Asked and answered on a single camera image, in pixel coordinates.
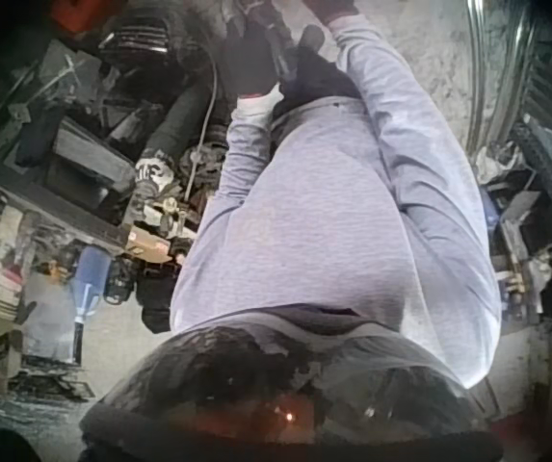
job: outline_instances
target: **sleeve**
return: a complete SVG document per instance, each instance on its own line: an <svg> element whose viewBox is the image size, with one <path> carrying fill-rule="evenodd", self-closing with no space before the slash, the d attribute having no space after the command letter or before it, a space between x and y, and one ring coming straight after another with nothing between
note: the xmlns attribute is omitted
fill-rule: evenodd
<svg viewBox="0 0 552 462"><path fill-rule="evenodd" d="M173 333L210 316L228 221L270 162L272 112L281 98L279 86L275 86L265 96L237 101L226 136L228 152L220 187L207 204L172 295Z"/></svg>
<svg viewBox="0 0 552 462"><path fill-rule="evenodd" d="M424 295L464 294L451 295L449 310L428 306L447 362L470 371L474 360L476 375L485 375L498 342L501 304L470 164L404 58L363 15L341 17L329 28L340 48L338 64L357 85L372 119L388 187L409 233L444 274L438 284L450 281L449 287L430 287L438 278L423 268Z"/></svg>

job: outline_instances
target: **glove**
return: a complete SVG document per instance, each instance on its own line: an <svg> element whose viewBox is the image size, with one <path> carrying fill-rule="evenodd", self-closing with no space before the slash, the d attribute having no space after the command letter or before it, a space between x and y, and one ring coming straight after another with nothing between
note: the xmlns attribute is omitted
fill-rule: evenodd
<svg viewBox="0 0 552 462"><path fill-rule="evenodd" d="M338 17L359 14L355 0L303 0L303 2L326 26Z"/></svg>
<svg viewBox="0 0 552 462"><path fill-rule="evenodd" d="M276 86L276 65L263 26L246 21L241 36L234 21L229 21L224 55L231 84L240 98L264 96Z"/></svg>

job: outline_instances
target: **black helmet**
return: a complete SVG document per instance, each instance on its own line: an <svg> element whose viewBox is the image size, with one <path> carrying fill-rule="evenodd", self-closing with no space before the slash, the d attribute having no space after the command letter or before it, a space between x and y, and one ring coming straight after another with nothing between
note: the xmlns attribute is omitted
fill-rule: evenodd
<svg viewBox="0 0 552 462"><path fill-rule="evenodd" d="M106 448L112 460L502 456L475 403L428 351L348 312L299 306L172 337L81 428L87 452Z"/></svg>

